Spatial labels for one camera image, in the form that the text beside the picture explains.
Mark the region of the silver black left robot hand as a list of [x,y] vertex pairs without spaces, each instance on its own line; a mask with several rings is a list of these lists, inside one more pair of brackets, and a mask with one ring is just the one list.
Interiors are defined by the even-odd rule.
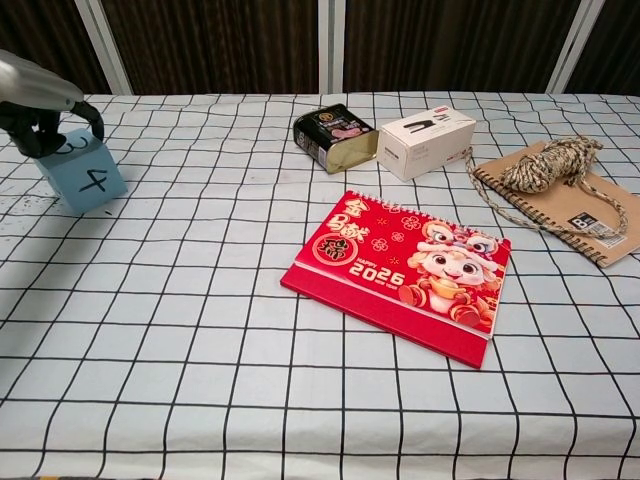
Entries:
[[25,156],[39,159],[58,150],[66,137],[60,115],[86,120],[92,135],[104,139],[100,112],[74,83],[8,50],[1,52],[1,129]]

